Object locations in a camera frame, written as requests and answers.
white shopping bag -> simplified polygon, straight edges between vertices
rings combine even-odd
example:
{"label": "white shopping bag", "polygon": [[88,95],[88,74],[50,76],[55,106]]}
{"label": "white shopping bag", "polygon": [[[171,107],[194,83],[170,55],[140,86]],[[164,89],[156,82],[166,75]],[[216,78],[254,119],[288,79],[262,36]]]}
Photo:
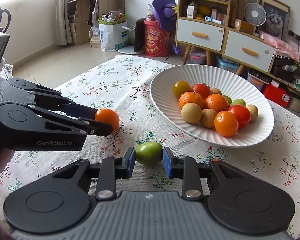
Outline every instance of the white shopping bag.
{"label": "white shopping bag", "polygon": [[127,22],[115,25],[100,24],[101,50],[116,51],[124,47],[128,40],[128,31],[134,30],[127,26]]}

red container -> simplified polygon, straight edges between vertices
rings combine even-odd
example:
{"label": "red container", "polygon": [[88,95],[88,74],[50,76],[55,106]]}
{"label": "red container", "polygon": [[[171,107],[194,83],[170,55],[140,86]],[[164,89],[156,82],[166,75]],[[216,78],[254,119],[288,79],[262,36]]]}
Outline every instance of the red container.
{"label": "red container", "polygon": [[166,57],[169,55],[169,40],[171,32],[160,28],[158,21],[145,23],[145,54],[151,57]]}
{"label": "red container", "polygon": [[265,98],[277,103],[282,107],[286,107],[290,100],[290,96],[287,95],[283,89],[274,87],[271,84],[265,85],[262,93]]}

red box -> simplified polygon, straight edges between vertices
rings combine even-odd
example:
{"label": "red box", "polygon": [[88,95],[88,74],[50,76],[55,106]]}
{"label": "red box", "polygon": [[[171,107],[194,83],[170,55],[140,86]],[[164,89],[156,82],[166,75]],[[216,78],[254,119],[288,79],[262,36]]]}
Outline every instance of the red box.
{"label": "red box", "polygon": [[290,100],[290,96],[283,89],[274,87],[271,84],[265,85],[262,93],[265,98],[282,107],[286,107]]}

plate rim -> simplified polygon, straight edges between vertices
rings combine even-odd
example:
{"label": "plate rim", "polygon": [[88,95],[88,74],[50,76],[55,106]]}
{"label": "plate rim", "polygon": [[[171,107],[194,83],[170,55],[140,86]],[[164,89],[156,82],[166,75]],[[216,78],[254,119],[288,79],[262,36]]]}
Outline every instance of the plate rim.
{"label": "plate rim", "polygon": [[[220,143],[217,143],[217,142],[212,142],[208,139],[203,139],[201,137],[198,137],[197,135],[194,135],[186,130],[184,130],[183,128],[181,128],[180,126],[176,125],[173,121],[171,121],[160,109],[159,107],[157,106],[156,102],[154,101],[153,97],[152,97],[152,93],[151,93],[151,87],[152,87],[152,84],[153,84],[153,80],[159,75],[161,74],[163,71],[166,71],[170,68],[174,68],[174,67],[178,67],[178,66],[191,66],[191,65],[199,65],[199,66],[206,66],[206,67],[212,67],[212,68],[217,68],[217,67],[214,67],[214,66],[208,66],[208,65],[200,65],[200,64],[182,64],[182,65],[174,65],[174,66],[171,66],[171,67],[168,67],[162,71],[160,71],[159,73],[157,73],[151,80],[150,82],[150,86],[149,86],[149,93],[150,93],[150,98],[152,100],[152,102],[154,103],[155,107],[158,109],[158,111],[172,124],[174,125],[175,127],[177,127],[179,130],[183,131],[184,133],[186,133],[187,135],[193,137],[193,138],[196,138],[200,141],[204,141],[204,142],[207,142],[207,143],[211,143],[211,144],[214,144],[214,145],[218,145],[218,146],[222,146],[222,147],[228,147],[228,148],[247,148],[247,147],[251,147],[251,146],[255,146],[255,145],[258,145],[262,142],[264,142],[269,136],[270,134],[272,133],[273,131],[273,127],[274,127],[274,116],[273,116],[273,122],[272,122],[272,128],[271,128],[271,131],[270,133],[265,137],[265,139],[263,139],[262,141],[258,142],[258,143],[255,143],[255,144],[251,144],[251,145],[244,145],[244,146],[234,146],[234,145],[225,145],[225,144],[220,144]],[[266,102],[267,102],[267,105],[270,107],[270,109],[272,110],[272,107],[271,105],[269,104],[268,100],[266,99]]]}

wooden leg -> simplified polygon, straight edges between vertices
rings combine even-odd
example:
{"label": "wooden leg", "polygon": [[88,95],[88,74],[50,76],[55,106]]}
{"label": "wooden leg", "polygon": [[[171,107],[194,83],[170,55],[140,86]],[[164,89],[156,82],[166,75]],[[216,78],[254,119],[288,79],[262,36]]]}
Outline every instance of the wooden leg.
{"label": "wooden leg", "polygon": [[244,68],[244,65],[243,65],[243,64],[240,64],[240,66],[239,66],[239,68],[238,68],[238,70],[237,70],[237,72],[236,72],[236,75],[240,75],[241,72],[242,72],[242,70],[243,70],[243,68]]}
{"label": "wooden leg", "polygon": [[211,51],[206,50],[207,66],[211,66]]}
{"label": "wooden leg", "polygon": [[188,57],[189,57],[191,48],[192,48],[191,45],[188,45],[187,48],[186,48],[185,55],[183,56],[183,63],[184,63],[184,64],[186,64],[186,62],[187,62],[187,60],[188,60]]}

